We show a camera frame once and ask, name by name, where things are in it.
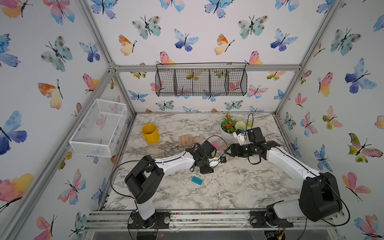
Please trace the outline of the blue building block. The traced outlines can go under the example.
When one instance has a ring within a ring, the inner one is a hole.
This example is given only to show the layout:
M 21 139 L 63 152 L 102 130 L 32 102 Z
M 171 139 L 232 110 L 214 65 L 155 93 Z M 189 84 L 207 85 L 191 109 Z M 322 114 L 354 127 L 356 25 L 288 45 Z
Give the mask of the blue building block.
M 226 157 L 221 157 L 220 161 L 221 161 L 221 164 L 225 164 L 227 162 L 227 158 Z

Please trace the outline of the pink building block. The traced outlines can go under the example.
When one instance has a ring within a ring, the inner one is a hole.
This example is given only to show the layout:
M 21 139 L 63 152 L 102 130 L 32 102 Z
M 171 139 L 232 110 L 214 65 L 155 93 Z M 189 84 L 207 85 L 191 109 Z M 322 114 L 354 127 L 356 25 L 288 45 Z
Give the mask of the pink building block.
M 213 146 L 219 151 L 221 149 L 221 146 L 217 141 L 212 142 Z

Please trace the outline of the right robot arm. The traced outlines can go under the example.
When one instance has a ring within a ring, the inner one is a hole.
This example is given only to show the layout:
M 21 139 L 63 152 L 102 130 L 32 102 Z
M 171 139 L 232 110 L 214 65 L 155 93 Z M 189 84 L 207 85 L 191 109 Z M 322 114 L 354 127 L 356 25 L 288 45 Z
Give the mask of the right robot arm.
M 275 141 L 266 141 L 260 128 L 236 130 L 236 144 L 231 144 L 227 155 L 249 159 L 257 155 L 289 175 L 300 187 L 300 197 L 268 205 L 262 218 L 267 225 L 278 226 L 289 218 L 307 218 L 312 222 L 323 220 L 343 209 L 343 201 L 335 176 L 305 165 Z

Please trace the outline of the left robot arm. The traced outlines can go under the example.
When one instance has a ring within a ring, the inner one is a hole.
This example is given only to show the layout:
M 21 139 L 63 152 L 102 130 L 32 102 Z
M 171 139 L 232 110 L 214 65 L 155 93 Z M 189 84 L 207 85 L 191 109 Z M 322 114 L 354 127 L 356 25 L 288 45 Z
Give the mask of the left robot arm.
M 137 212 L 132 216 L 133 222 L 129 227 L 139 229 L 153 227 L 157 223 L 158 216 L 153 196 L 163 178 L 194 167 L 200 168 L 201 174 L 213 173 L 210 160 L 216 153 L 217 149 L 214 145 L 204 141 L 171 157 L 155 159 L 150 155 L 144 156 L 125 177 L 125 184 L 137 205 Z

